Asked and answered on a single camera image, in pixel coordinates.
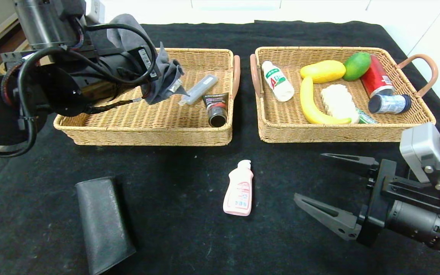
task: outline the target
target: pink lotion bottle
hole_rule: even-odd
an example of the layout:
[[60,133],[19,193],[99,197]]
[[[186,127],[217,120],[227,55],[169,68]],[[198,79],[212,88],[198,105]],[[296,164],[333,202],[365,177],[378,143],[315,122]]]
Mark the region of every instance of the pink lotion bottle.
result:
[[230,174],[230,184],[223,199],[223,211],[237,216],[249,216],[252,209],[252,178],[250,160],[241,160]]

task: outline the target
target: mango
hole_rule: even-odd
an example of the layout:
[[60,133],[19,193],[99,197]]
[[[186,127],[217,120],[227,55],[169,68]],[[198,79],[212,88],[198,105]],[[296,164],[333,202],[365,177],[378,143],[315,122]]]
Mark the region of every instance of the mango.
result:
[[313,83],[325,83],[338,80],[346,73],[346,67],[339,61],[325,60],[301,68],[302,78],[311,76]]
[[346,73],[342,77],[346,81],[362,77],[371,65],[371,56],[367,52],[356,52],[344,62]]

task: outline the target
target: green packet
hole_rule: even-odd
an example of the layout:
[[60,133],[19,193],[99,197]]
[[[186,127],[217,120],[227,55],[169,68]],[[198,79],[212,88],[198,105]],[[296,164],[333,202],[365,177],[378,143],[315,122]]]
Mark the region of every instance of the green packet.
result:
[[374,120],[372,117],[367,115],[365,112],[361,111],[361,109],[356,108],[357,113],[359,113],[359,123],[363,124],[377,124],[378,122]]

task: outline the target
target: wicker basket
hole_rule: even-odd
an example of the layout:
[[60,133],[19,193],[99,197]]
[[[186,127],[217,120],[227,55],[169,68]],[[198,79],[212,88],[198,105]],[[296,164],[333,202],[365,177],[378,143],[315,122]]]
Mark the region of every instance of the wicker basket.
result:
[[[54,127],[84,146],[225,146],[232,140],[234,98],[239,88],[240,58],[227,49],[166,49],[171,59],[184,68],[183,86],[189,90],[207,74],[218,77],[208,94],[230,94],[227,123],[219,128],[208,124],[203,101],[178,105],[181,95],[157,104],[144,100],[96,115],[58,115]],[[119,100],[142,95],[140,87],[119,96]]]
[[[288,80],[299,91],[300,68],[323,60],[344,62],[355,52],[369,52],[378,57],[385,68],[396,94],[408,94],[412,99],[412,108],[406,113],[394,115],[389,113],[370,114],[369,97],[360,80],[347,82],[336,80],[330,83],[314,84],[314,100],[323,110],[320,91],[331,84],[344,84],[353,96],[354,103],[362,111],[371,115],[378,124],[310,124],[302,113],[300,96],[296,92],[293,99],[279,102],[274,97],[265,80],[260,79],[260,64],[272,61],[288,77]],[[432,70],[431,81],[417,92],[405,77],[401,68],[415,58],[423,58]],[[435,117],[426,106],[421,96],[435,83],[438,70],[435,63],[426,55],[415,55],[401,64],[396,64],[384,49],[369,47],[260,47],[250,57],[251,74],[256,91],[259,136],[265,142],[398,142],[403,130],[426,122],[435,124]]]

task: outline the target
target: black cap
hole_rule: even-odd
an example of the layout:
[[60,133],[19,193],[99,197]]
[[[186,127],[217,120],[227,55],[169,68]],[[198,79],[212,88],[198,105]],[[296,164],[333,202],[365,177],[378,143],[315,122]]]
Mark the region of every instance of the black cap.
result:
[[375,94],[368,103],[368,110],[371,113],[378,113],[381,109],[381,96],[379,94]]
[[405,97],[405,107],[400,113],[405,113],[412,106],[412,99],[410,99],[410,96],[408,94],[402,94],[402,96]]
[[208,110],[209,122],[212,127],[222,127],[227,123],[227,111],[221,107]]

